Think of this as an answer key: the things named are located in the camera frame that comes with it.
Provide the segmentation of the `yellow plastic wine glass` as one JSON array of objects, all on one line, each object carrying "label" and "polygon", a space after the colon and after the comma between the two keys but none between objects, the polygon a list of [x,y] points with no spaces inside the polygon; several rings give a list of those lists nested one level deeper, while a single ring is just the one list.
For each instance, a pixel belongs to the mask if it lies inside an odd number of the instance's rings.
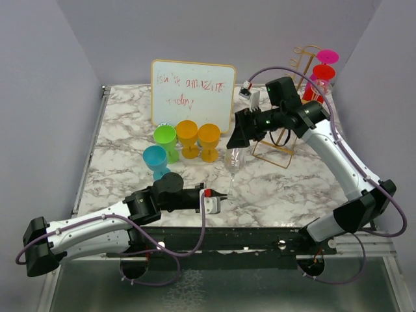
[{"label": "yellow plastic wine glass", "polygon": [[216,147],[220,141],[220,129],[213,123],[202,125],[198,130],[198,140],[202,147],[201,158],[207,163],[213,163],[218,158]]}]

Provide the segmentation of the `orange plastic wine glass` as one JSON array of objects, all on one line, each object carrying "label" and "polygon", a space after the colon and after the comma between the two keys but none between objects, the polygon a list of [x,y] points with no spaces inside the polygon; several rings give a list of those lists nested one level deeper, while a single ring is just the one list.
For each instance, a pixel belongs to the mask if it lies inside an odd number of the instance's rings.
[{"label": "orange plastic wine glass", "polygon": [[177,138],[183,145],[182,155],[186,159],[195,159],[200,152],[196,145],[198,139],[198,126],[191,120],[183,120],[176,126]]}]

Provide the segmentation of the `blue plastic wine glass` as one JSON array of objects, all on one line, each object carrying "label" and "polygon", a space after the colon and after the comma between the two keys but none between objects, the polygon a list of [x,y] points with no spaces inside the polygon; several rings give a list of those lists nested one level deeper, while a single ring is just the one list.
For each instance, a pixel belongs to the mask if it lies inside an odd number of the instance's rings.
[{"label": "blue plastic wine glass", "polygon": [[153,172],[155,181],[170,172],[170,169],[167,167],[167,153],[163,147],[152,145],[144,150],[142,157],[146,166]]}]

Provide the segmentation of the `green plastic wine glass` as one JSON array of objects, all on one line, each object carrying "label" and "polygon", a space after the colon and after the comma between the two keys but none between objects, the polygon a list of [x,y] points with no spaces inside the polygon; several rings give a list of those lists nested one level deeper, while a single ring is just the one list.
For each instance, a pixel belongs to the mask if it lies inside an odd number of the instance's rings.
[{"label": "green plastic wine glass", "polygon": [[153,133],[155,142],[164,148],[167,154],[168,164],[176,163],[179,160],[179,153],[176,150],[177,133],[171,125],[161,125]]}]

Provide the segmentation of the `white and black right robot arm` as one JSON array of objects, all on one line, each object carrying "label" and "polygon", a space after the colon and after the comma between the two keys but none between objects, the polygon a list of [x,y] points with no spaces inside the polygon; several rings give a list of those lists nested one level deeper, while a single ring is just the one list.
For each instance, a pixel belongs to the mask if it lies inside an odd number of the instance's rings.
[{"label": "white and black right robot arm", "polygon": [[266,84],[273,106],[242,109],[235,113],[235,128],[227,143],[228,149],[247,148],[251,141],[260,141],[270,131],[291,130],[309,145],[324,161],[339,182],[347,202],[300,230],[298,245],[305,254],[313,254],[322,241],[345,233],[355,233],[380,216],[396,192],[391,180],[382,181],[343,144],[337,130],[331,128],[330,115],[316,101],[303,104],[290,77]]}]

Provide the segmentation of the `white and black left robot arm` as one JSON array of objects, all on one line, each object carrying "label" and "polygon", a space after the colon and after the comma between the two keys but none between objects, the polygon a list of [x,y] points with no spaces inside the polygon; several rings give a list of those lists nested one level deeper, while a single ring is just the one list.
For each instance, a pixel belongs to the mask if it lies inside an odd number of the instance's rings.
[{"label": "white and black left robot arm", "polygon": [[220,212],[222,194],[205,183],[185,188],[177,173],[167,173],[151,186],[138,190],[108,208],[81,217],[48,222],[40,216],[32,219],[23,235],[23,249],[16,264],[26,268],[29,277],[42,276],[58,268],[63,261],[102,253],[134,257],[144,247],[138,231],[155,244],[142,226],[160,220],[163,211],[190,209],[202,216]]}]

